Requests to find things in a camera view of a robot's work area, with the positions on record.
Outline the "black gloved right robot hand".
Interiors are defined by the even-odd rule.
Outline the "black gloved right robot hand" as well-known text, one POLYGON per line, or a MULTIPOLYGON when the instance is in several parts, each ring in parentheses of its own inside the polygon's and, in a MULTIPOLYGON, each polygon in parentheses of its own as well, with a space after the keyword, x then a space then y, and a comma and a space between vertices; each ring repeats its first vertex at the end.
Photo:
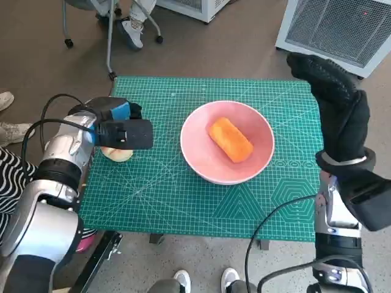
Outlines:
POLYGON ((291 52, 287 64, 293 77, 309 83, 318 103, 328 157, 338 163, 363 158, 370 118, 366 92, 330 59, 291 52))

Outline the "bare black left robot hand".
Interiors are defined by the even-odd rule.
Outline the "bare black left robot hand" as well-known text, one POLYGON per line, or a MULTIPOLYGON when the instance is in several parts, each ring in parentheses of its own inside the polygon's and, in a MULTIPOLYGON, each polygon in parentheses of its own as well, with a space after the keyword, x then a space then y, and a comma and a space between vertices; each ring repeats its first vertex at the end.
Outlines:
POLYGON ((98 97, 88 102, 99 121, 141 119, 142 107, 126 98, 98 97))

